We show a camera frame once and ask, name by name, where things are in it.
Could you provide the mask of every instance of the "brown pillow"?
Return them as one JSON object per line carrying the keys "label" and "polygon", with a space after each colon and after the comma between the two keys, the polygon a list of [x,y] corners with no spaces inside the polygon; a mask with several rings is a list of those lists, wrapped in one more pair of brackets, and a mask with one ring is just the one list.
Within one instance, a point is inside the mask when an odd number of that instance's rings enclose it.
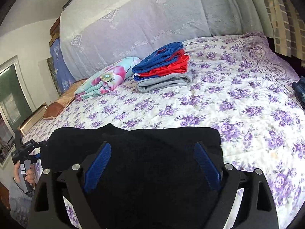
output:
{"label": "brown pillow", "polygon": [[63,105],[59,104],[58,102],[53,102],[50,106],[48,106],[43,118],[45,120],[54,119],[61,113],[61,111],[63,111],[63,109]]}

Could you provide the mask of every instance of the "ceiling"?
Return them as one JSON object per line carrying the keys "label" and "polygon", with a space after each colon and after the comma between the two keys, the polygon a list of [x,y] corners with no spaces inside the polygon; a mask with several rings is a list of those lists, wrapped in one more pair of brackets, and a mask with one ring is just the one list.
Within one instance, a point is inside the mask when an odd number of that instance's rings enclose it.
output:
{"label": "ceiling", "polygon": [[58,18],[68,0],[16,0],[0,25],[0,36],[19,27]]}

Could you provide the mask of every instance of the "gray sleeve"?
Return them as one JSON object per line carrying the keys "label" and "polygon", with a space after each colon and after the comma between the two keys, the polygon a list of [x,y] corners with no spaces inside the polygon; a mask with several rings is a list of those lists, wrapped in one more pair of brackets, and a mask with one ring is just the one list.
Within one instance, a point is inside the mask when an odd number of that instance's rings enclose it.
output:
{"label": "gray sleeve", "polygon": [[31,206],[32,198],[26,195],[19,185],[12,178],[10,185],[10,207],[11,216],[24,228],[27,227],[27,218],[29,216],[29,210]]}

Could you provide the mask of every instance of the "purple floral bedspread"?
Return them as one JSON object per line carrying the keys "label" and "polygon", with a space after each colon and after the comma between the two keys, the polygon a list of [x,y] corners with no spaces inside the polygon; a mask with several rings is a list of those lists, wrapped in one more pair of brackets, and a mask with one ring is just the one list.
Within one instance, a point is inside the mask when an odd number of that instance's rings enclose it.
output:
{"label": "purple floral bedspread", "polygon": [[[47,140],[60,127],[108,123],[127,130],[213,127],[220,132],[225,162],[246,171],[263,170],[280,228],[286,228],[305,201],[305,115],[291,87],[298,76],[260,33],[196,38],[184,46],[192,86],[140,94],[129,78],[113,92],[74,101],[55,120],[40,121],[24,142]],[[40,162],[36,173],[42,173]],[[232,227],[241,197],[239,190],[225,228]],[[65,202],[80,228],[72,205]]]}

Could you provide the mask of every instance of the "red shirt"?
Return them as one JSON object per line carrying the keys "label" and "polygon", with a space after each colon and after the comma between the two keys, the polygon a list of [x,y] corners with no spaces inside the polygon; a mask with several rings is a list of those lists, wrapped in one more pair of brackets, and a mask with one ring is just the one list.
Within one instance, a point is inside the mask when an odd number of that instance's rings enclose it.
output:
{"label": "red shirt", "polygon": [[176,55],[179,55],[177,61],[169,65],[154,68],[148,72],[140,73],[139,77],[150,77],[154,75],[165,76],[171,73],[185,73],[188,69],[187,65],[188,65],[189,56],[184,54],[183,49],[180,49],[166,60],[171,60]]}

